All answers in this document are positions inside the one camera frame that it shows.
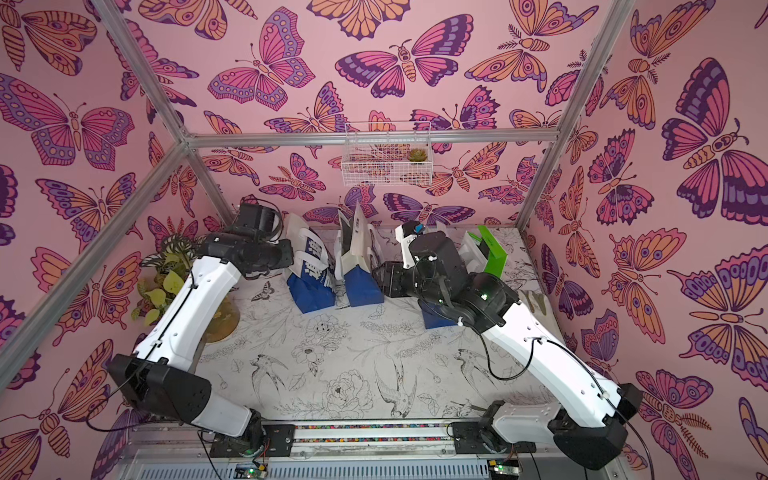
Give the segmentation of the green white takeout bag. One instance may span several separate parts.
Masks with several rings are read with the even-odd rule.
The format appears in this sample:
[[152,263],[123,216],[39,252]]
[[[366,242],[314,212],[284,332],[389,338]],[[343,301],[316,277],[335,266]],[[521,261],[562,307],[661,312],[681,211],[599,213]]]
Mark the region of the green white takeout bag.
[[459,255],[468,273],[489,273],[498,278],[503,276],[508,253],[486,226],[478,231],[464,233]]

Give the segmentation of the blue white takeout bag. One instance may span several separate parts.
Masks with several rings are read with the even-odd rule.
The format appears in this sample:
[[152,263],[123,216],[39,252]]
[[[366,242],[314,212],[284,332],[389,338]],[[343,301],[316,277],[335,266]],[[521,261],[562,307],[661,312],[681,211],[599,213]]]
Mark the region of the blue white takeout bag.
[[422,312],[424,328],[427,330],[444,327],[455,327],[457,325],[455,320],[441,314],[433,304],[419,300],[418,306]]

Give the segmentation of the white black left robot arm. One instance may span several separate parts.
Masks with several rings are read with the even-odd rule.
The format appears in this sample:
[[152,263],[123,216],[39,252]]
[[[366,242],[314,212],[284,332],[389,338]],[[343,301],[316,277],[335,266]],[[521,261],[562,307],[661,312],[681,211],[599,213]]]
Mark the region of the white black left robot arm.
[[232,224],[202,241],[180,292],[155,328],[131,354],[115,356],[107,367],[132,407],[258,448],[264,437],[261,415],[215,393],[194,369],[204,333],[230,290],[242,279],[292,265],[284,226],[273,205],[243,203]]

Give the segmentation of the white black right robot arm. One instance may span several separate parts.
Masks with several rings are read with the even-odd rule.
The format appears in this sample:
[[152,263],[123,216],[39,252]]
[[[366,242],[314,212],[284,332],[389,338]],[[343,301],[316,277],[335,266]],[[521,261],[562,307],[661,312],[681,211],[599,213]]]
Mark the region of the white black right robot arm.
[[533,409],[493,402],[475,423],[473,440],[509,455],[521,444],[552,444],[592,471],[622,454],[641,406],[639,389],[598,373],[541,324],[495,267],[496,240],[486,247],[456,246],[445,232],[417,221],[398,226],[395,238],[402,260],[373,272],[385,294],[417,299],[427,314],[471,330],[484,346],[495,345],[521,363],[519,372],[499,381],[531,374],[556,398]]

